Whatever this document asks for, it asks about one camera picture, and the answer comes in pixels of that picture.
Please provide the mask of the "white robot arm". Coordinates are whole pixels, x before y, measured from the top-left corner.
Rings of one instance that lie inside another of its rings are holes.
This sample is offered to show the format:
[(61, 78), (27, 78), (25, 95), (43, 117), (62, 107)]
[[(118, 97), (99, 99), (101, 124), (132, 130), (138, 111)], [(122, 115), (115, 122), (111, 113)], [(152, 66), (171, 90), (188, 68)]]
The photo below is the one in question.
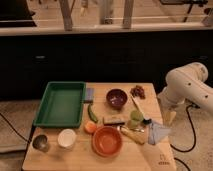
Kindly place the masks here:
[(165, 77), (166, 86), (158, 94), (162, 106), (169, 109), (188, 99), (213, 114), (213, 88), (205, 84), (207, 78), (207, 67), (200, 62), (170, 70)]

